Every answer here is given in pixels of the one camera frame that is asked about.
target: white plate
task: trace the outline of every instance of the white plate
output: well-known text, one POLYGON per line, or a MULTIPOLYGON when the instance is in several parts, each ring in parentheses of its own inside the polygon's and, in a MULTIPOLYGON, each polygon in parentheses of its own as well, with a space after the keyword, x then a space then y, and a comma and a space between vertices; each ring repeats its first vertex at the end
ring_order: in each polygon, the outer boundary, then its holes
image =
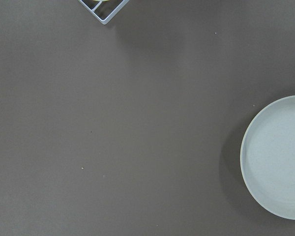
POLYGON ((295 220, 295 96, 271 103, 252 120, 241 144, 240 166, 261 206, 295 220))

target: gray table surface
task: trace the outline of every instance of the gray table surface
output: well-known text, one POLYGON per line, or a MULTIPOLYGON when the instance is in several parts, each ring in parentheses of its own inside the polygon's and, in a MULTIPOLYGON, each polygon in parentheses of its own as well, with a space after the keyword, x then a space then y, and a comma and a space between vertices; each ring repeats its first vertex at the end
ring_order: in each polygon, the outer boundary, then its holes
POLYGON ((295 235, 239 167, 294 94, 295 0, 0 0, 0 236, 295 235))

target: white dish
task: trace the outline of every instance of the white dish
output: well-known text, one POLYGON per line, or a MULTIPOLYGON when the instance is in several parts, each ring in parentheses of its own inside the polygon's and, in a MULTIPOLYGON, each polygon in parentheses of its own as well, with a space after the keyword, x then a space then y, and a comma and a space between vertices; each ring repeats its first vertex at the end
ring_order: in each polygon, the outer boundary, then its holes
POLYGON ((261 206, 295 220, 295 96, 271 103, 251 121, 241 144, 240 166, 261 206))

